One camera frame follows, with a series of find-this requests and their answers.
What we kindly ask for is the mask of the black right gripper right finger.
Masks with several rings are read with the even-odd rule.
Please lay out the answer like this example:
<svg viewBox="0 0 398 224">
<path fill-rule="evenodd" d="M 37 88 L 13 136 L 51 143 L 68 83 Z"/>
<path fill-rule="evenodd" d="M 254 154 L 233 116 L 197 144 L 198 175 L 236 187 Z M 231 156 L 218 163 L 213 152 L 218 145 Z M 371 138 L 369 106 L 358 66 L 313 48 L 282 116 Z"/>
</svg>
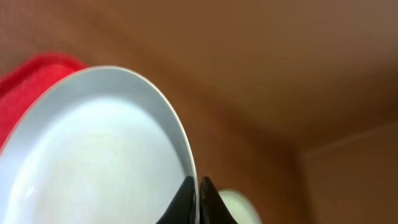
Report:
<svg viewBox="0 0 398 224">
<path fill-rule="evenodd" d="M 237 224 L 207 176 L 200 184 L 200 224 Z"/>
</svg>

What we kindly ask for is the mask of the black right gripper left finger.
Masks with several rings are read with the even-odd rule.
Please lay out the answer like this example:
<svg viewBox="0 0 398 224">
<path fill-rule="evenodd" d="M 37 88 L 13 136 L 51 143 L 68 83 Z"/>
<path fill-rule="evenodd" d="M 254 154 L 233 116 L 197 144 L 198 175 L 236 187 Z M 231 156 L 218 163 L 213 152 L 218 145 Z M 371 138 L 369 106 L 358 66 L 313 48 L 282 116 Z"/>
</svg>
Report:
<svg viewBox="0 0 398 224">
<path fill-rule="evenodd" d="M 195 214 L 195 182 L 192 176 L 188 176 L 182 182 L 157 224 L 195 224 Z"/>
</svg>

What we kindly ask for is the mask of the light blue plate red stain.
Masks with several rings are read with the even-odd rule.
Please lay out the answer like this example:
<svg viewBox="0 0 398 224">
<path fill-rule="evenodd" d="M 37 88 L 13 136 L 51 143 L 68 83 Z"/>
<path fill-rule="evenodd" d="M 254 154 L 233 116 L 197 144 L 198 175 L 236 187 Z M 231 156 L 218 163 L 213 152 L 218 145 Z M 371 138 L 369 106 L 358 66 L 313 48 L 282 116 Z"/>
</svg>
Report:
<svg viewBox="0 0 398 224">
<path fill-rule="evenodd" d="M 2 223 L 155 223 L 197 172 L 162 92 L 122 67 L 63 78 L 1 151 Z"/>
</svg>

